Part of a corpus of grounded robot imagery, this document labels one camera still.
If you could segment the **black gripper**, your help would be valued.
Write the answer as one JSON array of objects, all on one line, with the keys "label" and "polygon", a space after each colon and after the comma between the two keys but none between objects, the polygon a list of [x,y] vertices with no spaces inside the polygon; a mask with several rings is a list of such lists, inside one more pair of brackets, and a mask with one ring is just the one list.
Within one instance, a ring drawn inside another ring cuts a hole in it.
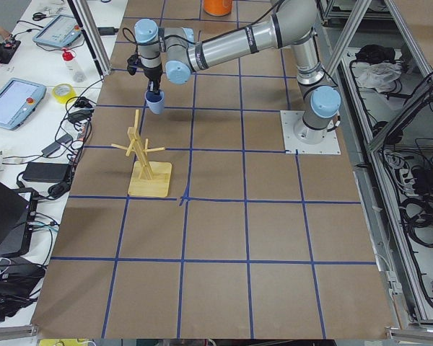
[{"label": "black gripper", "polygon": [[162,89],[160,87],[160,82],[162,78],[162,64],[155,67],[147,67],[141,62],[141,56],[134,53],[127,59],[127,72],[134,76],[137,70],[141,68],[144,75],[148,78],[148,93],[156,94],[162,97]]}]

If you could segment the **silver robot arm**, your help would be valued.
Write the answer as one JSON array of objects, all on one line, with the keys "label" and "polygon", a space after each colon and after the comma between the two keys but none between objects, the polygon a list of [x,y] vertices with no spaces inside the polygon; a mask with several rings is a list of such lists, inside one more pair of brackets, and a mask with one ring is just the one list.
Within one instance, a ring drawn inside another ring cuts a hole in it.
[{"label": "silver robot arm", "polygon": [[131,34],[135,53],[127,60],[127,71],[138,69],[148,79],[148,102],[162,101],[163,75],[174,84],[186,83],[191,74],[266,49],[290,47],[297,63],[305,112],[294,129],[305,140],[332,128],[330,121],[341,104],[340,94],[324,78],[315,44],[317,9],[314,1],[276,1],[260,19],[203,41],[195,41],[193,30],[160,27],[152,19],[140,19]]}]

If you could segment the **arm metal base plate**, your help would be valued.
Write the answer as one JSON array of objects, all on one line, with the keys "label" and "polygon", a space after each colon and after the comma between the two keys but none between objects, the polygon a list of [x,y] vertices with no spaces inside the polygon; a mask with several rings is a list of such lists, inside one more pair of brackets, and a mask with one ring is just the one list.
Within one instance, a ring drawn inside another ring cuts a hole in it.
[{"label": "arm metal base plate", "polygon": [[330,121],[326,129],[313,130],[303,122],[304,111],[281,110],[284,150],[288,154],[340,155],[336,131]]}]

